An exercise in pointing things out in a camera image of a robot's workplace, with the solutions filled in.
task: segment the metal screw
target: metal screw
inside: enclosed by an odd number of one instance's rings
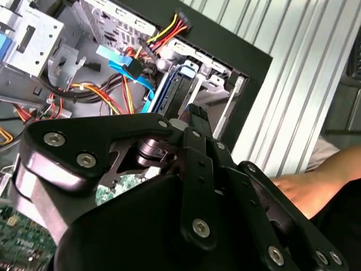
[[[77,162],[84,168],[92,168],[96,165],[96,159],[91,154],[79,154]]]
[[[256,168],[253,165],[249,164],[248,168],[249,168],[250,171],[256,172]]]
[[[326,256],[319,250],[316,250],[316,254],[318,256],[318,258],[324,263],[324,264],[328,264],[328,260],[326,258]]]
[[[268,254],[270,255],[271,259],[278,265],[284,265],[284,258],[278,248],[274,246],[268,247]]]
[[[194,219],[193,230],[198,236],[202,238],[207,238],[210,234],[210,228],[208,224],[200,218]]]
[[[201,137],[201,135],[199,133],[197,133],[196,131],[193,131],[193,134],[196,136],[196,137]]]
[[[60,147],[65,144],[65,137],[59,133],[47,133],[44,135],[44,142],[53,147]]]
[[[220,143],[220,142],[217,142],[217,146],[218,146],[218,148],[220,148],[220,149],[222,149],[222,150],[225,149],[225,146],[224,146],[222,143]]]
[[[168,127],[168,124],[165,123],[165,122],[162,121],[162,120],[158,121],[158,123],[159,123],[160,126],[162,126],[162,127],[164,127],[164,128]]]
[[[342,265],[342,261],[341,261],[340,257],[337,256],[336,253],[334,253],[333,251],[330,251],[329,254],[331,255],[332,260],[334,260],[336,262],[336,264]]]

